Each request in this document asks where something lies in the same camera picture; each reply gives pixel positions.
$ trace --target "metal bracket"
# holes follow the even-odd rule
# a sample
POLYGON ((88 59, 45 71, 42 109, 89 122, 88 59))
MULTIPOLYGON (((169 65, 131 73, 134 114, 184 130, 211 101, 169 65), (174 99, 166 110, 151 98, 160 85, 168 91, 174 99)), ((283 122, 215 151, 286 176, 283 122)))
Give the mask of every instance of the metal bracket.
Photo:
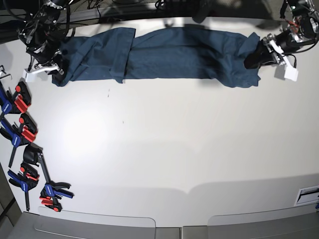
POLYGON ((282 50, 282 48, 278 46, 274 40, 271 40, 269 44, 273 47, 274 51, 277 52, 277 54, 281 55, 285 64, 287 65, 285 69, 285 78, 292 81, 297 81, 299 72, 295 67, 293 67, 290 64, 290 61, 288 60, 287 56, 283 55, 284 51, 282 50))
POLYGON ((61 71, 60 67, 57 64, 54 64, 52 66, 41 66, 39 65, 37 67, 37 69, 33 70, 33 71, 28 71, 28 69, 24 69, 23 70, 23 75, 22 77, 25 79, 26 82, 33 82, 36 78, 36 74, 40 73, 40 72, 50 72, 50 71, 61 71))
POLYGON ((5 72, 4 66, 3 66, 3 65, 0 65, 0 68, 2 68, 2 70, 0 70, 0 80, 3 79, 3 78, 5 78, 5 77, 8 77, 8 76, 10 76, 10 79, 12 80, 11 74, 7 74, 7 73, 5 72))

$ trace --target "blue clamp handle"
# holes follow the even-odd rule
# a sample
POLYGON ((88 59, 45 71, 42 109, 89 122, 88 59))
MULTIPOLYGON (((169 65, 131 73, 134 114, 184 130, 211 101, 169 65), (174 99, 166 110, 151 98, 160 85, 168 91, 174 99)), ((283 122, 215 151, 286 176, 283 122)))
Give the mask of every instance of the blue clamp handle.
POLYGON ((3 118, 1 120, 1 124, 4 126, 7 133, 10 134, 10 136, 12 137, 12 140, 11 140, 12 145, 15 148, 18 148, 20 146, 20 143, 21 143, 21 137, 15 133, 14 129, 12 128, 10 123, 5 118, 3 118))
POLYGON ((63 189, 59 189, 59 190, 55 190, 50 184, 45 184, 45 191, 47 193, 48 196, 50 197, 54 197, 55 195, 59 195, 59 196, 64 196, 67 198, 73 198, 73 194, 63 190, 63 189))
POLYGON ((16 175, 15 173, 13 173, 11 170, 8 171, 8 175, 18 184, 20 184, 21 189, 24 192, 28 192, 28 184, 26 182, 21 181, 21 179, 19 178, 18 175, 16 175))
POLYGON ((12 104, 6 95, 1 82, 0 82, 0 98, 3 102, 1 110, 6 115, 12 110, 12 104))

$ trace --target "floor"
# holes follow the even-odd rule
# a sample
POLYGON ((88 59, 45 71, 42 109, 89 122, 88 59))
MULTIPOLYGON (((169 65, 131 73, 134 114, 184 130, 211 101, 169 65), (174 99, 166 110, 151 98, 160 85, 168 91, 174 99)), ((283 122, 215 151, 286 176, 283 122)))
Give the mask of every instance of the floor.
MULTIPOLYGON (((2 205, 2 208, 5 208, 7 204, 11 201, 13 198, 12 191, 10 189, 9 183, 7 182, 5 178, 5 174, 7 171, 7 166, 2 168, 0 165, 0 204, 2 205)), ((21 216, 21 210, 18 206, 18 204, 15 202, 11 209, 8 211, 7 216, 12 223, 12 225, 15 225, 18 221, 19 217, 21 216)))

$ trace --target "white table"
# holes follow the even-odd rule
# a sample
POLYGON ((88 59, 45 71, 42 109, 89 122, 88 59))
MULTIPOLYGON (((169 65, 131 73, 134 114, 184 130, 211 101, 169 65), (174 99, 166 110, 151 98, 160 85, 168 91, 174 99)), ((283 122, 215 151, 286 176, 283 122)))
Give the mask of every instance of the white table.
MULTIPOLYGON (((261 20, 208 18, 210 29, 253 31, 261 20)), ((91 36, 133 27, 136 36, 164 24, 195 24, 190 18, 148 19, 84 26, 91 36)), ((13 75, 12 89, 29 55, 20 41, 0 45, 1 64, 13 75)), ((50 177, 72 186, 64 210, 152 218, 157 227, 207 225, 215 215, 289 208, 298 189, 319 182, 319 48, 299 54, 296 83, 259 71, 259 87, 231 89, 216 80, 153 79, 70 82, 56 87, 42 75, 29 83, 28 112, 38 125, 50 177)), ((8 116, 17 122, 18 116, 8 116)), ((0 137, 7 170, 11 143, 0 137)), ((24 147, 12 166, 18 172, 24 147)), ((30 191, 38 213, 40 181, 30 191)), ((11 186, 22 211, 24 194, 11 186)))

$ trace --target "folded fabric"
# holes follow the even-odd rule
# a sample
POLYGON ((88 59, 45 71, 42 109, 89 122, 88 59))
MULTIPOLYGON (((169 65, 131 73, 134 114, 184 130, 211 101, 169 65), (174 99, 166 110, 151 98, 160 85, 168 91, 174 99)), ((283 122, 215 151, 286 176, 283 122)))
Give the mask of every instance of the folded fabric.
POLYGON ((228 87, 258 86, 258 69, 244 60, 259 36, 191 27, 165 28, 135 38, 135 29, 116 28, 92 37, 72 37, 61 49, 69 60, 63 81, 153 78, 217 79, 228 87))

